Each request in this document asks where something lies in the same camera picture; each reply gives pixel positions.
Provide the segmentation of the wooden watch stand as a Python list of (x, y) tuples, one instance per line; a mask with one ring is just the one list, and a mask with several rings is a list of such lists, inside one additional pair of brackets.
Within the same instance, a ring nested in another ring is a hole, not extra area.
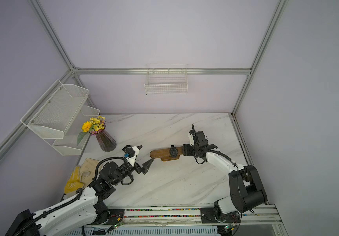
[(153, 150), (150, 152), (150, 157), (154, 159), (161, 159), (163, 162), (178, 160), (180, 156), (183, 154), (183, 147), (176, 147), (178, 150), (178, 156), (176, 158), (172, 158), (169, 154), (170, 148)]

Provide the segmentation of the chunky black digital watch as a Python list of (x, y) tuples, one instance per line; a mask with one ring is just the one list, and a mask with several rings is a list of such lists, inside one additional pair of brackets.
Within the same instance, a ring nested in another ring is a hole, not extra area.
[(169, 154), (172, 158), (176, 158), (178, 156), (178, 150), (174, 145), (171, 145), (169, 149)]

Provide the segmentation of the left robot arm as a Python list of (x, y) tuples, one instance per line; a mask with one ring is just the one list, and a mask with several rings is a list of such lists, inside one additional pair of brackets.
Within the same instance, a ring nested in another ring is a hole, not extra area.
[(8, 236), (61, 236), (74, 229), (108, 221), (111, 213), (104, 200), (115, 192), (115, 186), (126, 177), (133, 182), (133, 172), (147, 174), (154, 161), (143, 165), (136, 162), (141, 146), (125, 146), (122, 157), (108, 157), (95, 168), (95, 176), (86, 188), (78, 188), (75, 195), (44, 210), (34, 213), (22, 211), (7, 231)]

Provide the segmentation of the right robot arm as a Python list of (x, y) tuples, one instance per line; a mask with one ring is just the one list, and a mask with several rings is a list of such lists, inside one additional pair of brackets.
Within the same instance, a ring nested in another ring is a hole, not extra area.
[(192, 156), (200, 165), (208, 163), (228, 177), (229, 195), (214, 202), (214, 220), (224, 223), (232, 213), (254, 212), (253, 208), (267, 202), (267, 194), (259, 171), (253, 165), (233, 161), (214, 144), (209, 144), (203, 131), (192, 125), (189, 144), (183, 145), (183, 155)]

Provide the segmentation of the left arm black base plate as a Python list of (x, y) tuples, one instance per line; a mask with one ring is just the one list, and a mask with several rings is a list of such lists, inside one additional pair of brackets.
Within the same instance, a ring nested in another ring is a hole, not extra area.
[(109, 209), (97, 215), (95, 224), (98, 225), (112, 225), (118, 222), (119, 218), (123, 218), (125, 209), (116, 208)]

